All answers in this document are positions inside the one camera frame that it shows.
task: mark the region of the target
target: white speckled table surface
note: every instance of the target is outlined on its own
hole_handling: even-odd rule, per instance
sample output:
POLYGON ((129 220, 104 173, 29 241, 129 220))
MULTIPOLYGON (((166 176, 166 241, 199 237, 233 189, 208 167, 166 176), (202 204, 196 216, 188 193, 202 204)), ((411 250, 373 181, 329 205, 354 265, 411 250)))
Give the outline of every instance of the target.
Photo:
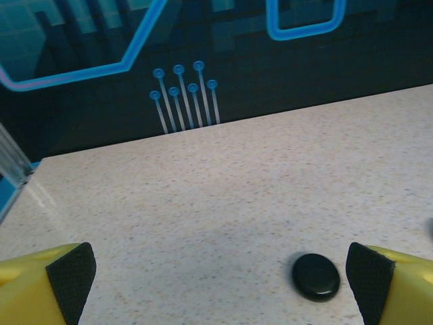
POLYGON ((42 161, 0 227, 0 260, 88 241, 80 324, 358 325, 358 241, 433 259, 433 85, 42 161), (329 257, 328 303, 286 281, 329 257))

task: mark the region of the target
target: black puck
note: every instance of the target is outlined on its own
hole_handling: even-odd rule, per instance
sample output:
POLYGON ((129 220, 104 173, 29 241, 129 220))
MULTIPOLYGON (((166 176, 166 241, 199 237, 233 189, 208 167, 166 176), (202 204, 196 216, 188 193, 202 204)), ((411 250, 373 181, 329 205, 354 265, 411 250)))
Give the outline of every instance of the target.
POLYGON ((292 280, 305 298, 325 302, 332 299, 340 287, 340 275, 335 265, 319 254, 305 254, 292 268, 292 280))

